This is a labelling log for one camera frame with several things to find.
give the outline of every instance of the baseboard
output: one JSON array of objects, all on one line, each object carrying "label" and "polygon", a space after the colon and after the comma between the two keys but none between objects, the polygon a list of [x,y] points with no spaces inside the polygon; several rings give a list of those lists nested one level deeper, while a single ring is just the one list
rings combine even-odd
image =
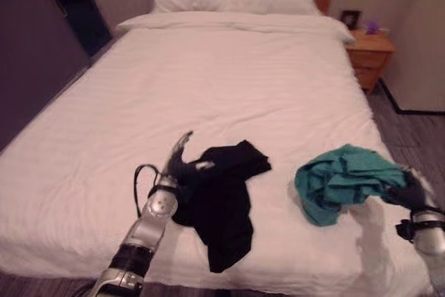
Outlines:
[{"label": "baseboard", "polygon": [[445,116],[445,111],[412,111],[412,110],[405,110],[405,109],[401,109],[398,104],[397,101],[394,99],[394,97],[391,94],[391,91],[388,89],[388,87],[386,86],[385,82],[383,81],[383,79],[380,79],[380,85],[383,87],[383,90],[385,92],[385,94],[387,95],[389,101],[391,102],[394,110],[396,111],[397,114],[406,114],[406,115],[442,115]]}]

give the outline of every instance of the nightstand drawer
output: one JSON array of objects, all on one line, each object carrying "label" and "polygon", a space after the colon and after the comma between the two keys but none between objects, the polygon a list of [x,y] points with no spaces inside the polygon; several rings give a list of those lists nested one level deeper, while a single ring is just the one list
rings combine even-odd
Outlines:
[{"label": "nightstand drawer", "polygon": [[378,71],[372,69],[365,69],[362,67],[354,67],[355,76],[357,77],[360,86],[363,88],[372,88],[376,78],[378,77]]},{"label": "nightstand drawer", "polygon": [[379,69],[387,57],[387,53],[385,52],[354,50],[348,53],[353,67],[365,67],[368,69]]}]

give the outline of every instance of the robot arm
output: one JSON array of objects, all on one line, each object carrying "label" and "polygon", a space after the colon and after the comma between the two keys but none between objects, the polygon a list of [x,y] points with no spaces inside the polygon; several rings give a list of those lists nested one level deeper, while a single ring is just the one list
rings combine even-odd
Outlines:
[{"label": "robot arm", "polygon": [[174,175],[190,172],[182,162],[184,145],[192,132],[173,147],[161,177],[131,226],[108,268],[102,272],[89,297],[139,297],[143,279],[163,237],[165,226],[177,210],[178,181]]},{"label": "robot arm", "polygon": [[409,168],[405,176],[408,187],[392,197],[411,214],[396,226],[397,233],[414,244],[436,296],[445,297],[445,211],[439,209],[429,183],[418,171]]},{"label": "robot arm", "polygon": [[[159,182],[150,191],[138,220],[131,226],[108,268],[102,272],[88,297],[139,297],[143,279],[161,242],[165,226],[177,209],[178,179],[192,176],[197,166],[181,156],[192,132],[174,146]],[[389,189],[384,198],[410,209],[410,220],[397,225],[398,235],[414,244],[428,267],[437,296],[445,297],[445,212],[438,209],[429,183],[416,170],[405,171],[408,187]]]}]

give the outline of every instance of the picture frame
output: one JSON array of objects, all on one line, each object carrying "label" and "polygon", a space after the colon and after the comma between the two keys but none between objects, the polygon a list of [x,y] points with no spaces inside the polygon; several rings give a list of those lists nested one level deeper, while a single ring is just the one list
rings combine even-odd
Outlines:
[{"label": "picture frame", "polygon": [[362,12],[360,10],[344,10],[341,13],[340,21],[343,22],[350,31],[357,29]]}]

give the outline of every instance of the black cable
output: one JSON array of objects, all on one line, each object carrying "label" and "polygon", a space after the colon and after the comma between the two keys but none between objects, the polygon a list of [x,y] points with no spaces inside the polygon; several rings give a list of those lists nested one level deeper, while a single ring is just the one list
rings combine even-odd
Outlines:
[{"label": "black cable", "polygon": [[84,297],[87,292],[89,292],[95,285],[95,282],[89,282],[79,287],[71,297]]},{"label": "black cable", "polygon": [[144,167],[151,168],[151,169],[156,173],[156,175],[154,176],[154,179],[153,179],[153,187],[156,186],[156,182],[158,181],[158,176],[159,176],[159,175],[162,175],[162,174],[159,172],[158,168],[157,168],[155,165],[152,165],[152,164],[150,164],[150,163],[146,163],[146,164],[144,164],[144,165],[139,165],[139,166],[136,168],[136,170],[134,171],[134,179],[133,179],[133,195],[134,195],[134,202],[135,202],[135,204],[136,204],[136,213],[138,214],[138,218],[142,216],[142,214],[141,214],[141,212],[140,212],[140,209],[139,209],[139,201],[138,201],[138,176],[139,176],[139,173],[141,172],[141,170],[142,170]]}]

